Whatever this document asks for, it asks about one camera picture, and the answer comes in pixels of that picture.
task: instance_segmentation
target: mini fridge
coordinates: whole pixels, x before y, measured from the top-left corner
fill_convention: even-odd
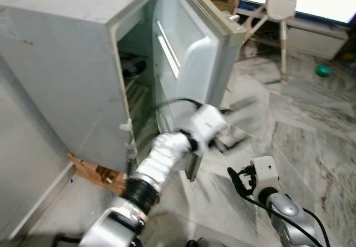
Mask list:
[[[244,34],[209,0],[0,0],[0,55],[71,153],[117,171],[147,121],[174,131],[194,110],[154,104],[219,106]],[[144,70],[124,77],[121,53]]]

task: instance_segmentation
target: white chair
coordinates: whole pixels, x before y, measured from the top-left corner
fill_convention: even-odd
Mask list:
[[[244,26],[247,28],[244,43],[264,24],[269,18],[280,22],[280,47],[281,47],[281,79],[288,81],[286,74],[286,56],[287,56],[287,25],[286,19],[295,15],[296,0],[266,0],[266,3],[252,13],[247,18]],[[252,27],[252,20],[262,14],[266,9],[261,20]]]

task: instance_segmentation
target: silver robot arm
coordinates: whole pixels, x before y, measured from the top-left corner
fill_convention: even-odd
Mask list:
[[[231,168],[228,169],[237,192],[243,196],[251,195],[253,199],[260,202],[268,209],[281,214],[288,220],[296,223],[313,238],[317,239],[317,234],[313,224],[306,218],[303,208],[292,201],[292,199],[281,192],[278,187],[278,173],[271,156],[255,158],[251,165],[243,167],[240,173],[236,173]],[[240,175],[250,176],[249,185],[251,189],[246,189],[240,179]],[[304,233],[287,223],[285,220],[268,212],[273,228],[278,232],[283,247],[316,247]]]
[[[113,200],[79,246],[142,246],[137,236],[144,229],[147,215],[157,203],[174,165],[188,152],[202,157],[209,142],[227,126],[217,108],[203,105],[184,129],[158,135],[148,157],[129,177],[126,192]]]

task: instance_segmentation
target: wall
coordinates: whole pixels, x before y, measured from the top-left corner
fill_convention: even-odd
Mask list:
[[[71,168],[66,152],[0,56],[0,241],[53,197]]]

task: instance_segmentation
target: marble floor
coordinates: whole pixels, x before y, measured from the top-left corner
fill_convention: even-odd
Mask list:
[[[183,171],[172,173],[150,213],[141,237],[144,246],[178,247],[208,237],[226,246],[280,247],[267,214],[239,197],[226,171],[271,155],[280,187],[322,219],[331,245],[355,247],[356,75],[334,62],[329,64],[333,74],[321,78],[314,70],[325,61],[290,53],[290,79],[284,83],[278,54],[249,56],[255,57],[236,63],[222,103],[234,109],[237,102],[253,98],[236,116],[249,137],[229,152],[209,151],[194,182]],[[57,232],[82,233],[111,197],[74,176],[21,246],[50,246]]]

